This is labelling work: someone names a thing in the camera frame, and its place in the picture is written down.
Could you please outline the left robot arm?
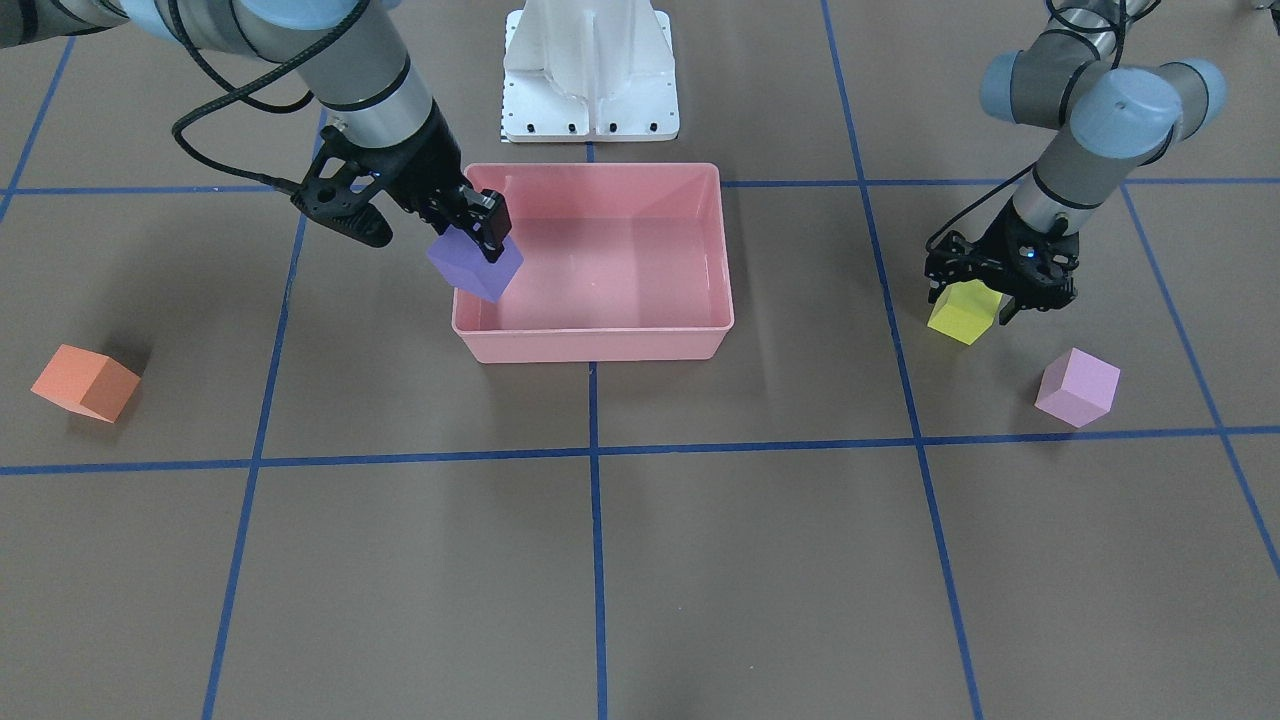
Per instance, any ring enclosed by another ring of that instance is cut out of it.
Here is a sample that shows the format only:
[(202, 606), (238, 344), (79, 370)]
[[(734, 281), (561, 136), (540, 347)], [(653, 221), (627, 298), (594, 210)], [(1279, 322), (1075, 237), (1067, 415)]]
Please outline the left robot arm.
[(1076, 296), (1080, 233), (1134, 169), (1157, 161), (1217, 118), (1228, 82), (1199, 58), (1160, 67), (1121, 64), (1126, 32), (1149, 1), (1068, 1), (1050, 8), (1034, 42), (991, 61), (984, 111), (1053, 132), (978, 250), (993, 263), (982, 282), (1007, 297), (1001, 323)]

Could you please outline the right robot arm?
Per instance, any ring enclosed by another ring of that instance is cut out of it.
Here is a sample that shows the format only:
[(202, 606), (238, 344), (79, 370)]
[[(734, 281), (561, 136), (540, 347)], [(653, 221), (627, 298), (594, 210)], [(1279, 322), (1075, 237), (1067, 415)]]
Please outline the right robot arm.
[[(192, 158), (289, 196), (301, 214), (380, 249), (393, 236), (379, 193), (435, 232), (460, 231), (485, 263), (504, 254), (504, 199), (476, 190), (428, 83), (381, 1), (5, 1), (3, 46), (136, 24), (178, 44), (221, 88), (172, 136)], [(332, 123), (303, 179), (251, 172), (195, 150), (186, 131), (243, 102), (289, 114), (320, 102)]]

